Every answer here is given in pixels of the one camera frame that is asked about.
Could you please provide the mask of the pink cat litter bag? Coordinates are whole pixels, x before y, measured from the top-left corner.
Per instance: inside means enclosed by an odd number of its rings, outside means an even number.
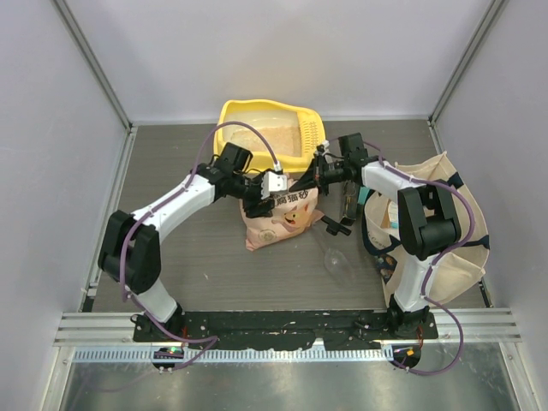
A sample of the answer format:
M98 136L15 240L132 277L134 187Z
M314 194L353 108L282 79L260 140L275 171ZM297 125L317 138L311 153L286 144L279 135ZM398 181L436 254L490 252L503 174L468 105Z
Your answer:
M254 251L298 236L324 216L324 213L317 209L319 202L317 188L276 194L274 200L275 207L271 210L271 215L256 218L246 216L240 201L241 217L246 225L247 250Z

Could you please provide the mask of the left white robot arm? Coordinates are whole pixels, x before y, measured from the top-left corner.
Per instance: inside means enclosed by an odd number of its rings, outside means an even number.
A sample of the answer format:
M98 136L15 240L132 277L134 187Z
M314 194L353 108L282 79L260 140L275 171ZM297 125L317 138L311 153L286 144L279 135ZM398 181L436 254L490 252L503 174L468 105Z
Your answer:
M122 287L152 321L153 332L171 342L182 335L184 313L159 276L161 244L197 211L224 197L241 200L252 217L263 217L275 205L274 194L287 187L280 163L258 173L245 174L252 153L229 143L209 164L198 164L164 196L137 211L110 215L99 251L98 267Z

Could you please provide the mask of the clear plastic scoop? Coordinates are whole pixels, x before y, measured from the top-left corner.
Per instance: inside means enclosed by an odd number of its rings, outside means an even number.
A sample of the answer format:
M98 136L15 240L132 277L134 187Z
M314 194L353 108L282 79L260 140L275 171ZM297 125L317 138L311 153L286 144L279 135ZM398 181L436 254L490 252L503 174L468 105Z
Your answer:
M323 229L311 228L314 239L323 253L323 265L330 277L340 286L349 288L355 284L355 272L346 255L335 246L331 235Z

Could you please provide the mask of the black bag clip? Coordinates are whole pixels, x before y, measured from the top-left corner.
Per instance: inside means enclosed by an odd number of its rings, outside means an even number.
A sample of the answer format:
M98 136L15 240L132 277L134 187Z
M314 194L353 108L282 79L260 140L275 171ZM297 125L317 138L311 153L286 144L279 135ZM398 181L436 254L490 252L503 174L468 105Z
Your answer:
M343 234L345 236L350 236L350 234L352 233L352 230L350 228L346 227L342 223L333 220L330 217L327 217L326 215L321 218L321 222L326 225L325 231L330 235L337 236L338 234Z

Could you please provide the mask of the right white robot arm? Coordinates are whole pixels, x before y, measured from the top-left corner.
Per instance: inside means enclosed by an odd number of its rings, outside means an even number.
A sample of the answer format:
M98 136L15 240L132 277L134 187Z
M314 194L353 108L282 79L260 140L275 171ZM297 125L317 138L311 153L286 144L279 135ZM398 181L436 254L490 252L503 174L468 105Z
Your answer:
M339 137L337 143L340 155L332 162L327 160L328 144L317 146L307 170L289 191L317 188L326 194L333 183L354 182L396 203L399 241L407 258L390 297L384 328L394 337L408 337L426 320L436 263L462 236L453 188L417 179L381 155L369 155L359 133Z

